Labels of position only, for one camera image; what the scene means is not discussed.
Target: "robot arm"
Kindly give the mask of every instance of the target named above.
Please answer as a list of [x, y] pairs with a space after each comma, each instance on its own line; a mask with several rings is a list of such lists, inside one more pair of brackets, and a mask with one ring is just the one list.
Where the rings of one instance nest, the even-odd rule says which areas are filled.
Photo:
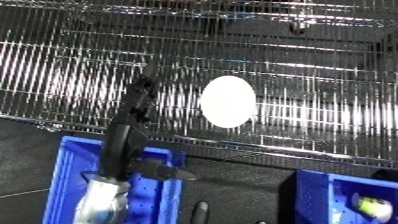
[[157, 75], [157, 64], [153, 60], [143, 76], [127, 87], [122, 105], [106, 132], [98, 176], [90, 180], [76, 208], [74, 224], [122, 223], [128, 210], [128, 180], [135, 172], [159, 181], [197, 179], [188, 171], [141, 158], [148, 139], [139, 124], [146, 121], [149, 105], [156, 97], [156, 83], [150, 77]]

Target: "silver metal part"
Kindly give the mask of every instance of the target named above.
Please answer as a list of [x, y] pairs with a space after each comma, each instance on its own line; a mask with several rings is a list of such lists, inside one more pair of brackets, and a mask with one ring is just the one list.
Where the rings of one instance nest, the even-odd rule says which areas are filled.
[[311, 16], [314, 14], [310, 3], [312, 0], [294, 0], [293, 2], [299, 3], [290, 8], [290, 13], [296, 15], [293, 22], [290, 24], [290, 31], [294, 34], [301, 35], [310, 28]]
[[79, 202], [74, 224], [120, 224], [127, 212], [130, 184], [101, 177], [90, 180], [87, 193]]

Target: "black table surface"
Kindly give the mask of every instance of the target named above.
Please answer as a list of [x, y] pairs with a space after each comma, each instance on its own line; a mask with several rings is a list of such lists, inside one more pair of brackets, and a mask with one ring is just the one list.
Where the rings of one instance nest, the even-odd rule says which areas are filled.
[[[0, 223], [40, 223], [58, 145], [71, 133], [50, 133], [8, 120], [0, 120], [0, 127]], [[184, 183], [178, 223], [189, 223], [198, 201], [209, 203], [210, 223], [294, 223], [294, 169], [202, 158], [188, 158], [187, 163], [204, 165], [194, 167], [201, 180]], [[372, 170], [359, 172], [369, 176]]]

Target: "blue bin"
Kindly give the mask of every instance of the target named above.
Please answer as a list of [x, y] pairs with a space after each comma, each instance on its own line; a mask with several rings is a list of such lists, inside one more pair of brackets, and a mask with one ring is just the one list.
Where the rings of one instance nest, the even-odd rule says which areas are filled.
[[[71, 224], [76, 205], [86, 192], [82, 171], [96, 171], [101, 141], [64, 137], [59, 149], [43, 224]], [[185, 164], [185, 154], [146, 148], [144, 158], [162, 160], [172, 167]], [[134, 174], [130, 180], [126, 224], [173, 224], [177, 222], [182, 181], [159, 182]]]
[[[296, 224], [378, 224], [351, 206], [354, 193], [398, 206], [398, 183], [299, 170]], [[388, 224], [398, 223], [396, 208]]]

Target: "wire grid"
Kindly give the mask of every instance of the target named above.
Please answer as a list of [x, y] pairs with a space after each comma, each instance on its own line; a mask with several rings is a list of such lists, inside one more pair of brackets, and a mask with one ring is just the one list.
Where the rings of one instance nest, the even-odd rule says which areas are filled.
[[[395, 0], [1, 0], [0, 16], [0, 117], [102, 133], [156, 55], [153, 140], [397, 165]], [[239, 128], [200, 111], [223, 75], [257, 95]]]

